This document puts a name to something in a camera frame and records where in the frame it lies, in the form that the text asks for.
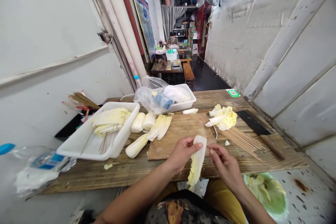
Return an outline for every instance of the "wooden cutting board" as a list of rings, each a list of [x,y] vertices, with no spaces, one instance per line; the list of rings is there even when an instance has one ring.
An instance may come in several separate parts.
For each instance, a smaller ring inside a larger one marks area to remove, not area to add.
[[[207,138],[207,145],[216,143],[216,139],[211,133],[210,128],[205,126],[209,121],[205,113],[177,114],[172,117],[172,122],[165,136],[160,141],[154,139],[154,141],[150,143],[148,160],[167,159],[173,151],[176,142],[181,138],[200,135]],[[207,149],[205,156],[209,155],[210,153]]]

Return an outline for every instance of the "cleaver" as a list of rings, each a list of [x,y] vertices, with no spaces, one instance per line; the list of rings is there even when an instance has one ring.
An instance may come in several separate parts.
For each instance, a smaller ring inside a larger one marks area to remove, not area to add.
[[[257,133],[257,135],[264,141],[264,143],[282,160],[285,159],[282,151],[275,146],[267,135],[271,135],[274,132],[270,127],[263,123],[258,117],[256,117],[249,110],[238,111],[237,114],[247,125]]]

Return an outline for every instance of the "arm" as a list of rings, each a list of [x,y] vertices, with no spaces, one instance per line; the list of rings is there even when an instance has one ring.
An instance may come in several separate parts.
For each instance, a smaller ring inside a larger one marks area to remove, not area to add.
[[[235,195],[249,223],[276,224],[259,200],[244,183],[238,161],[223,147],[217,144],[208,146],[210,158],[220,177]]]
[[[129,187],[98,216],[95,224],[130,223],[159,196],[175,174],[181,172],[191,155],[202,144],[193,145],[194,138],[180,139],[166,162]]]

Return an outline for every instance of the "white plastic basket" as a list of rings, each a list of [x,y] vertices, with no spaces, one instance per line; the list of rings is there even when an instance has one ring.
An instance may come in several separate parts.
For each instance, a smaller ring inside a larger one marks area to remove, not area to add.
[[[106,140],[109,145],[106,145],[106,152],[100,154],[99,148],[101,142],[104,138],[99,138],[93,130],[93,121],[92,119],[100,114],[103,110],[111,110],[116,108],[126,108],[131,112],[131,115],[120,129],[120,131],[115,135],[107,136]],[[88,119],[75,133],[73,133],[58,149],[57,154],[81,159],[90,159],[90,160],[106,160],[109,158],[117,158],[126,141],[131,134],[131,125],[137,116],[140,109],[138,103],[123,103],[123,102],[107,102],[105,103],[90,119]]]
[[[177,60],[177,55],[178,53],[175,53],[175,54],[166,54],[167,56],[167,60],[170,60],[170,61],[174,61],[174,60]]]
[[[187,84],[179,84],[175,86],[185,89],[190,94],[191,100],[181,102],[181,103],[174,103],[166,113],[190,109],[193,106],[193,103],[196,101],[195,95],[190,90]]]

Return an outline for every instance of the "dark floor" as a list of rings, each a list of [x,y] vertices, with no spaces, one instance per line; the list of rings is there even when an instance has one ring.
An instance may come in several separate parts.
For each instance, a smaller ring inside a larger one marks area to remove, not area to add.
[[[190,65],[195,76],[196,91],[231,88],[199,56],[192,56],[191,58]],[[176,74],[176,81],[169,84],[177,85],[184,82],[184,74],[178,73]]]

